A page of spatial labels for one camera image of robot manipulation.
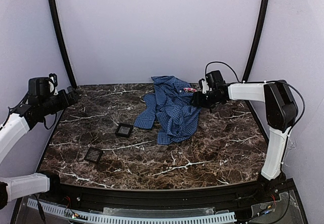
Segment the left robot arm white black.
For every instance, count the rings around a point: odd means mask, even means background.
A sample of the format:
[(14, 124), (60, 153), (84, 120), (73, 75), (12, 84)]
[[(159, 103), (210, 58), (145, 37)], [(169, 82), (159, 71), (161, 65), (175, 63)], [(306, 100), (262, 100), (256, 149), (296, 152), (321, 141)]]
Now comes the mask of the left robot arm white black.
[[(38, 123), (46, 124), (46, 116), (56, 116), (58, 112), (76, 104), (79, 92), (73, 88), (57, 90), (57, 75), (31, 78), (28, 91), (22, 100), (9, 109), (8, 116), (1, 124), (1, 160), (4, 160), (16, 143)], [(56, 174), (43, 171), (31, 175), (1, 178), (1, 208), (9, 202), (37, 194), (60, 192), (60, 178)]]

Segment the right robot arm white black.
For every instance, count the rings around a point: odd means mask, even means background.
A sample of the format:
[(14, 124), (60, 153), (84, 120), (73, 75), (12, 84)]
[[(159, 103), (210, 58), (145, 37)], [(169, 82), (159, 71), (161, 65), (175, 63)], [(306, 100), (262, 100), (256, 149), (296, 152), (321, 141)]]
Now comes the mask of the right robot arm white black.
[(230, 100), (264, 103), (269, 142), (265, 163), (257, 179), (258, 187), (253, 194), (257, 200), (264, 199), (278, 183), (286, 179), (282, 164), (290, 132), (298, 115), (292, 88), (284, 80), (229, 84), (218, 70), (206, 74), (205, 79), (199, 81), (199, 86), (201, 90), (194, 92), (191, 100), (193, 106), (212, 109), (216, 104), (225, 104)]

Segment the blue checked shirt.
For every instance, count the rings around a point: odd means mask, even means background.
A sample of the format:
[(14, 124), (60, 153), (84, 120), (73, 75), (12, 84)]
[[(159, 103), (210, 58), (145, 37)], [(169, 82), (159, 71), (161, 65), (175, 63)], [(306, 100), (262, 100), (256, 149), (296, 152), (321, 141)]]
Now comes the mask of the blue checked shirt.
[(200, 107), (191, 105), (191, 84), (175, 76), (152, 77), (154, 92), (145, 94), (143, 100), (146, 109), (140, 113), (134, 126), (152, 129), (154, 122), (159, 122), (161, 129), (157, 143), (169, 145), (189, 139), (198, 127)]

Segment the pink pompom brooch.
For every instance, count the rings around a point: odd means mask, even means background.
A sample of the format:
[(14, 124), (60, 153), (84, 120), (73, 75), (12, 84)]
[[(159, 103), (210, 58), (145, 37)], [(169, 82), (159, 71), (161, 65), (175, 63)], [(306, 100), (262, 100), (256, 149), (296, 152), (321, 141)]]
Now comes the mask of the pink pompom brooch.
[(196, 89), (194, 89), (194, 88), (184, 88), (183, 89), (185, 92), (190, 92), (190, 93), (194, 93), (194, 92), (196, 92), (197, 90)]

